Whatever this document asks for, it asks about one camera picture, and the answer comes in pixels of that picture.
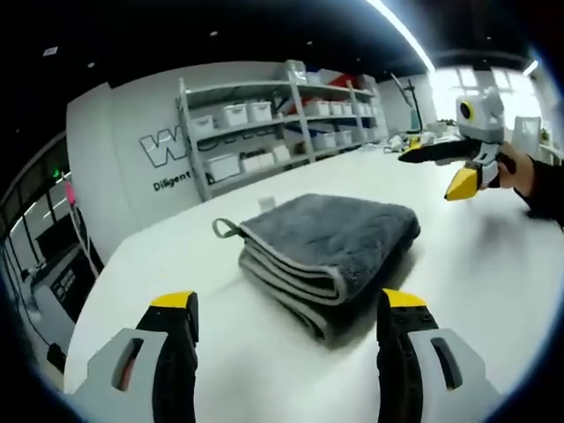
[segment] human hand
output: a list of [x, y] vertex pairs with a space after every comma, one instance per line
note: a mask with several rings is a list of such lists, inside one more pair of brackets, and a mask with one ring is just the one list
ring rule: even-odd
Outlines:
[[516, 150], [510, 143], [504, 143], [501, 146], [501, 152], [510, 157], [516, 163], [516, 171], [511, 174], [507, 167], [498, 162], [498, 172], [500, 176], [500, 185], [502, 188], [515, 188], [525, 197], [532, 192], [535, 179], [535, 170], [532, 165], [532, 159]]

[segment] table surface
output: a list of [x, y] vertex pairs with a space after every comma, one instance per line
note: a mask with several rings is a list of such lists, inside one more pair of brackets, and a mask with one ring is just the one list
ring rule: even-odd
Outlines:
[[557, 148], [554, 147], [549, 147], [548, 145], [541, 145], [540, 148], [548, 151], [549, 153], [556, 156], [560, 160], [564, 160], [564, 152], [562, 150], [558, 150]]
[[563, 293], [564, 235], [525, 217], [510, 190], [463, 202], [443, 199], [460, 165], [410, 165], [360, 149], [215, 198], [124, 241], [96, 282], [70, 342], [64, 389], [121, 328], [134, 328], [151, 300], [182, 290], [200, 299], [196, 416], [202, 422], [374, 422], [379, 410], [375, 326], [350, 343], [316, 343], [278, 303], [241, 275], [242, 240], [220, 240], [212, 221], [235, 222], [301, 194], [403, 204], [422, 227], [402, 289], [425, 299], [508, 394], [541, 352]]

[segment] printed logo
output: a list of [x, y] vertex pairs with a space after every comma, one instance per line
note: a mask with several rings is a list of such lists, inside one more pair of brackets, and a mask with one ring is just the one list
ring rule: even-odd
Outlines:
[[177, 182], [185, 181], [189, 178], [190, 178], [190, 172], [184, 172], [183, 174], [179, 174], [174, 178], [166, 178], [163, 179], [162, 181], [155, 182], [152, 185], [152, 187], [155, 189], [155, 191], [158, 191], [160, 189], [166, 189], [166, 188], [174, 188]]
[[141, 137], [139, 143], [154, 167], [165, 166], [169, 157], [180, 160], [188, 155], [178, 125], [174, 127], [174, 133], [169, 129], [160, 130], [156, 139], [153, 135], [147, 135]]

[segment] folded towel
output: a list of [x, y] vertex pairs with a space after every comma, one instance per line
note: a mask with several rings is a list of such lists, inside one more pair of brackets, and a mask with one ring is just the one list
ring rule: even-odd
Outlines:
[[[230, 230], [222, 234], [218, 223]], [[245, 240], [239, 265], [252, 283], [330, 342], [379, 291], [390, 267], [419, 235], [415, 213], [395, 204], [307, 194], [217, 236]]]

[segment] ceiling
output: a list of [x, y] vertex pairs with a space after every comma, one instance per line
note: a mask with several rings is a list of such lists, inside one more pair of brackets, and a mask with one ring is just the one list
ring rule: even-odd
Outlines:
[[[437, 67], [524, 69], [531, 60], [520, 32], [494, 2], [385, 3]], [[105, 81], [116, 86], [193, 64], [288, 58], [380, 80], [391, 71], [426, 71], [366, 0], [53, 0], [23, 3], [11, 21], [19, 45], [10, 68], [15, 115], [8, 141], [16, 152], [0, 167], [0, 192], [64, 130], [69, 100]], [[57, 53], [43, 57], [54, 46]]]

